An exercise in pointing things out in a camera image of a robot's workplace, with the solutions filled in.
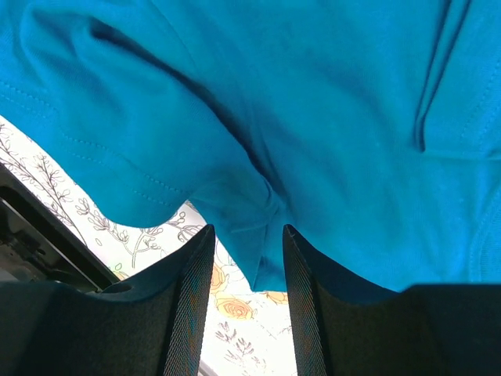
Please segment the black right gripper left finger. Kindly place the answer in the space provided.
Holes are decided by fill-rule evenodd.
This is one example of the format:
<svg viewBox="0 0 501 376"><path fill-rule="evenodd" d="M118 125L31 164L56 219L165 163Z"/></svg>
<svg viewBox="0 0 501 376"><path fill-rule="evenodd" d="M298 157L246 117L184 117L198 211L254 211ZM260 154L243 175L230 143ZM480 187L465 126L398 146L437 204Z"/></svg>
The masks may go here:
<svg viewBox="0 0 501 376"><path fill-rule="evenodd" d="M197 374L214 246L214 228L205 226L100 293L57 282L2 283L2 374Z"/></svg>

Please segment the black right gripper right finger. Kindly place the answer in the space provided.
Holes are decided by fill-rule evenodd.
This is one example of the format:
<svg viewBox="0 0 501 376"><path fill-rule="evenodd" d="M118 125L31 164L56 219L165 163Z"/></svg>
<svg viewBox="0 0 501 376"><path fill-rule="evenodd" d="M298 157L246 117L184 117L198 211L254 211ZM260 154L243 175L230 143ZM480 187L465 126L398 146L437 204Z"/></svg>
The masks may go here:
<svg viewBox="0 0 501 376"><path fill-rule="evenodd" d="M425 284L401 293L365 280L283 229L300 375L497 375L500 287Z"/></svg>

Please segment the blue t shirt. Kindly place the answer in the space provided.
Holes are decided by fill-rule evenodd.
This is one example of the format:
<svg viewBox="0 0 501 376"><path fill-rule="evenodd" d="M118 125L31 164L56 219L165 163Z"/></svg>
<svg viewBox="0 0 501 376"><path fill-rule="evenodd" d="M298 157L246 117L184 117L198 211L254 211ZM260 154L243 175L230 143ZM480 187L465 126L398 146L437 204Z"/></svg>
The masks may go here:
<svg viewBox="0 0 501 376"><path fill-rule="evenodd" d="M294 226L393 291L500 280L497 1L4 1L1 113L111 221Z"/></svg>

